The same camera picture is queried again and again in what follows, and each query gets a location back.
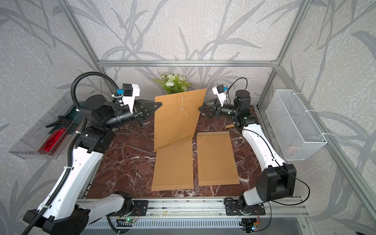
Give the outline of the brown file bag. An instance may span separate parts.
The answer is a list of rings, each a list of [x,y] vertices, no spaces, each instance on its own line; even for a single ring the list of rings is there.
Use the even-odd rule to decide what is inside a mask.
[[[194,135],[206,92],[200,89],[155,98],[162,106],[154,114],[154,150]]]
[[[196,139],[199,186],[240,184],[230,133],[200,132]]]
[[[193,189],[193,138],[188,137],[160,148],[151,190],[173,191]]]

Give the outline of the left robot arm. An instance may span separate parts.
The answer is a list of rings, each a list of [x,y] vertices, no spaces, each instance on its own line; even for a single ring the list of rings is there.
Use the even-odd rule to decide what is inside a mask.
[[[102,77],[112,84],[112,101],[93,95],[83,105],[78,102],[76,88],[89,76]],[[139,91],[136,84],[119,88],[109,76],[95,71],[85,72],[72,82],[70,95],[83,117],[82,124],[69,144],[67,165],[59,180],[38,208],[25,213],[23,220],[28,226],[24,234],[39,227],[50,235],[78,235],[102,217],[115,212],[131,214],[135,210],[131,195],[123,192],[89,205],[79,204],[77,199],[114,139],[114,129],[132,121],[143,125],[162,106],[161,102],[139,99]]]

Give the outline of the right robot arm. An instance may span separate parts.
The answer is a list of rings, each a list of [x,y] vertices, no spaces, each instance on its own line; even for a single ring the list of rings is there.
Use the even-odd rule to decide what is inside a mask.
[[[228,102],[230,89],[223,84],[214,86],[212,92],[217,97],[204,103],[199,111],[212,119],[230,117],[256,155],[261,169],[256,186],[229,205],[234,214],[251,215],[264,203],[279,203],[280,199],[292,197],[298,181],[297,170],[294,165],[287,164],[266,139],[258,119],[251,114],[247,89],[237,90],[234,101]]]

